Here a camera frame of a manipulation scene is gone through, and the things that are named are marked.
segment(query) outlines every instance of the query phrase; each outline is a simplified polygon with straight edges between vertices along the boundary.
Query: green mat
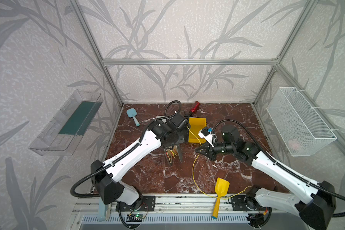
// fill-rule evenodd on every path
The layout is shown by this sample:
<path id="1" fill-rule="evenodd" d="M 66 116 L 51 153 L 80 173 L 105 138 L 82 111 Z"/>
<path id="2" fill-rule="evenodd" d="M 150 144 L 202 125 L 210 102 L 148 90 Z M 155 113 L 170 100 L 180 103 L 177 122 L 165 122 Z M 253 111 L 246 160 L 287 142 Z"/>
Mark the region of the green mat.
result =
<path id="1" fill-rule="evenodd" d="M 59 134 L 84 135 L 102 102 L 81 102 Z"/>

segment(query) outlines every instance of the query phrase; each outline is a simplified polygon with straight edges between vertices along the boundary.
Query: marble table surface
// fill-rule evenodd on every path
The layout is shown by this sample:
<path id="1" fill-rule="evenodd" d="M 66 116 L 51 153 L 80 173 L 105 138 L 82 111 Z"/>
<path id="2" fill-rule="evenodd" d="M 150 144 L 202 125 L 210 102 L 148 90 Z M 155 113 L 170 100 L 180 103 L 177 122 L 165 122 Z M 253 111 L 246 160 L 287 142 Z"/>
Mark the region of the marble table surface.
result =
<path id="1" fill-rule="evenodd" d="M 182 112 L 188 111 L 191 106 L 192 104 L 182 104 Z M 125 104 L 106 159 L 118 154 L 137 140 L 152 117 L 163 115 L 165 107 L 166 104 Z M 136 127 L 133 118 L 127 116 L 126 111 L 129 108 L 135 108 L 137 111 L 136 118 L 140 122 L 140 127 Z M 167 114 L 171 114 L 176 109 L 177 104 L 173 104 Z M 237 120 L 249 129 L 265 150 L 271 151 L 251 104 L 201 104 L 194 117 L 206 118 L 208 127 L 213 127 L 223 119 Z M 239 128 L 245 141 L 251 141 L 250 136 L 243 128 L 236 124 L 235 126 Z M 221 135 L 218 135 L 218 139 L 222 141 Z M 192 143 L 181 144 L 184 162 L 180 163 L 176 158 L 173 160 L 172 166 L 166 162 L 164 150 L 160 147 L 134 165 L 124 175 L 122 181 L 137 187 L 144 194 L 197 193 L 199 190 L 193 182 L 192 165 L 197 156 L 194 149 L 198 146 L 199 144 Z M 210 161 L 200 155 L 195 163 L 194 178 L 201 190 L 206 193 L 214 193 L 218 177 L 230 182 L 229 193 L 240 192 L 245 187 L 253 185 L 269 190 L 273 190 L 277 186 L 279 192 L 287 191 L 277 181 L 265 173 L 239 162 L 233 155 L 218 154 L 216 161 Z"/>

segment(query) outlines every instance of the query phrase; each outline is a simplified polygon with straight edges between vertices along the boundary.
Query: wall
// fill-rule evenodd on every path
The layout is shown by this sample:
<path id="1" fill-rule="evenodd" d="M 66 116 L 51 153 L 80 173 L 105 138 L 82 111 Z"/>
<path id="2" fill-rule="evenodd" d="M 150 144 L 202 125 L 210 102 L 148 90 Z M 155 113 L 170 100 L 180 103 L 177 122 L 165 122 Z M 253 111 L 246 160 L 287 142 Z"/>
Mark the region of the wall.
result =
<path id="1" fill-rule="evenodd" d="M 102 58 L 271 59 L 277 57 L 306 1 L 79 3 Z M 270 66 L 108 68 L 125 102 L 252 102 Z"/>
<path id="2" fill-rule="evenodd" d="M 76 201 L 70 187 L 117 123 L 120 106 L 67 3 L 0 1 L 0 229 L 64 229 Z M 104 98 L 75 153 L 29 150 L 75 89 Z"/>
<path id="3" fill-rule="evenodd" d="M 281 63 L 345 135 L 345 1 L 319 1 Z M 279 87 L 290 86 L 277 72 L 256 104 L 264 127 L 282 162 L 298 172 L 326 180 L 345 196 L 345 156 L 332 143 L 312 156 L 289 154 L 266 108 Z M 345 211 L 337 200 L 336 212 Z M 329 229 L 345 230 L 345 217 Z"/>

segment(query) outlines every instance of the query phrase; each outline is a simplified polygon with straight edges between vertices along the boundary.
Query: white metal basket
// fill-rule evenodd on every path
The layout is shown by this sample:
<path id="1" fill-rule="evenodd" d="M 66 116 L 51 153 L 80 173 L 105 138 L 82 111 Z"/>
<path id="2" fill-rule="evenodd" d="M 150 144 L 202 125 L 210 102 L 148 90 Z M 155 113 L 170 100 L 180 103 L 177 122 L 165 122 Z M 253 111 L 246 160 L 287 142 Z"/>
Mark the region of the white metal basket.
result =
<path id="1" fill-rule="evenodd" d="M 267 111 L 292 156 L 310 156 L 336 135 L 295 87 L 280 87 Z"/>

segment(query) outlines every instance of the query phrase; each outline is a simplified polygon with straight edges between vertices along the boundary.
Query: yellow plastic box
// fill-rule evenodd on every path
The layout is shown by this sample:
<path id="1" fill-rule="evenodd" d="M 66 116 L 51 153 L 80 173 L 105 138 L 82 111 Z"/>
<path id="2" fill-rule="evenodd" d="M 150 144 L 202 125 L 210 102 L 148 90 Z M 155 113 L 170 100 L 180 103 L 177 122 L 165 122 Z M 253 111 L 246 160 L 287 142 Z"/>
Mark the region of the yellow plastic box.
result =
<path id="1" fill-rule="evenodd" d="M 197 117 L 190 117 L 189 124 L 191 125 L 191 131 L 196 135 L 198 138 L 198 132 L 207 126 L 207 122 L 205 118 L 197 118 Z M 191 132 L 189 132 L 188 142 L 189 143 L 199 143 L 199 141 L 203 144 L 206 142 L 205 139 L 195 137 Z"/>

